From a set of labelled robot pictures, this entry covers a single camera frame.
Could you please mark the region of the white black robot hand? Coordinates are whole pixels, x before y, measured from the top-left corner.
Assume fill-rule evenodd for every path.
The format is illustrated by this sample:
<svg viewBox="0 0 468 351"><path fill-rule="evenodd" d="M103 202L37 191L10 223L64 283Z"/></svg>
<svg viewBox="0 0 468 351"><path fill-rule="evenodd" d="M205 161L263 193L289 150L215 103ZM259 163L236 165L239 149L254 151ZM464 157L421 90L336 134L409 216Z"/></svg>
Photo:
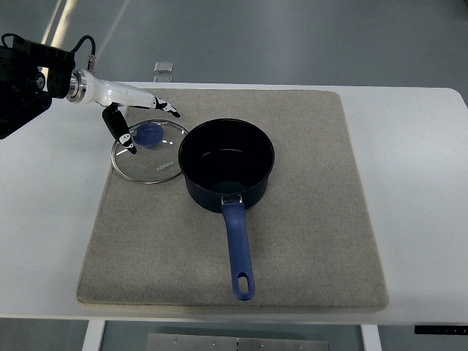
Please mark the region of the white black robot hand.
<svg viewBox="0 0 468 351"><path fill-rule="evenodd" d="M123 83L97 79L82 69L76 69L72 73L67 99L75 104L96 102L103 106L102 118L111 135L131 154L136 154L137 149L129 126L119 110L121 106L162 110L176 118L180 116L169 102L147 91Z"/></svg>

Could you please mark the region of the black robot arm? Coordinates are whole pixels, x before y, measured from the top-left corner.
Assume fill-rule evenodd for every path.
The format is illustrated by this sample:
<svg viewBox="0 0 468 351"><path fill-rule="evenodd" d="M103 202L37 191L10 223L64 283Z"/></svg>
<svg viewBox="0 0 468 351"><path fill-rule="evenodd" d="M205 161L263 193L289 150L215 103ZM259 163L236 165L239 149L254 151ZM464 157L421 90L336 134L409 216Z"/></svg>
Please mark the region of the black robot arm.
<svg viewBox="0 0 468 351"><path fill-rule="evenodd" d="M1 138L4 139L69 93L75 54L24 39L1 36Z"/></svg>

